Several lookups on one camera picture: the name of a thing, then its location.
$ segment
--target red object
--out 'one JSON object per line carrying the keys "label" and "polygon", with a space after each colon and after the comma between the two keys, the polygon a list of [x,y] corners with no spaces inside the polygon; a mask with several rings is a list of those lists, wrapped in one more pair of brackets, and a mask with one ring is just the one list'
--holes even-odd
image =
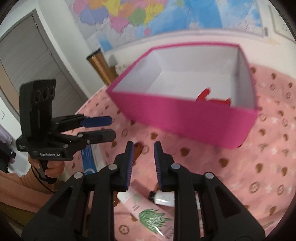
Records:
{"label": "red object", "polygon": [[197,99],[199,100],[205,100],[205,101],[212,101],[212,102],[217,102],[217,103],[221,103],[221,104],[227,104],[230,106],[231,104],[231,99],[228,98],[227,100],[220,100],[220,99],[210,99],[210,100],[206,100],[206,97],[211,93],[211,89],[210,88],[206,88],[202,93],[200,93],[200,95],[197,97]]}

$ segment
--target black wire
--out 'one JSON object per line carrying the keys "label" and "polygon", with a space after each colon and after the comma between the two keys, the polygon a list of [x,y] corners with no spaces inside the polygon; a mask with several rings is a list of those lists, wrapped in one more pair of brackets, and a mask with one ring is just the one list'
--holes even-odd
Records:
{"label": "black wire", "polygon": [[34,167],[34,166],[31,166],[31,170],[32,170],[32,172],[33,172],[33,174],[34,174],[34,176],[36,177],[36,179],[42,184],[42,186],[44,186],[48,191],[50,191],[50,192],[52,192],[52,193],[54,193],[54,191],[52,191],[52,190],[50,190],[47,186],[45,186],[40,180],[39,180],[39,178],[36,176],[36,174],[35,174],[35,172],[33,171],[33,168],[36,170],[36,172],[38,172],[38,170],[37,170],[37,168],[36,167]]}

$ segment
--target open box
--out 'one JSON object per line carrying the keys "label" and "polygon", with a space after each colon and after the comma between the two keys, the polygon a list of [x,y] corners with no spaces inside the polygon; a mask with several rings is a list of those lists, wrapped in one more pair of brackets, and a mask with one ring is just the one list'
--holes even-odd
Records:
{"label": "open box", "polygon": [[[231,105],[197,99],[231,99]],[[136,60],[107,93],[123,114],[224,148],[242,144],[257,118],[256,93],[239,45],[186,43],[155,47]]]}

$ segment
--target gray door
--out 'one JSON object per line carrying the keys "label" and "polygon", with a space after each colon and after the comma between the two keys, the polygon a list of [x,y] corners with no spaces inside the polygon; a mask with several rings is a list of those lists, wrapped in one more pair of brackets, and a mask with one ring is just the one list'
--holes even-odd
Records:
{"label": "gray door", "polygon": [[57,80],[53,117],[74,114],[83,105],[84,101],[44,43],[32,15],[16,25],[0,41],[0,61],[18,93],[23,83],[41,79]]}

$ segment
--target green leaf print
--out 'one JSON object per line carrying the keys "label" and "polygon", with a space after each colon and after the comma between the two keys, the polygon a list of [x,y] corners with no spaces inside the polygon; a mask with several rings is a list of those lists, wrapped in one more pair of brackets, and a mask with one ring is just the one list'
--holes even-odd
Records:
{"label": "green leaf print", "polygon": [[165,222],[171,221],[170,218],[164,218],[164,213],[157,213],[158,210],[146,209],[139,214],[140,222],[154,233],[160,231],[160,227],[166,227]]}

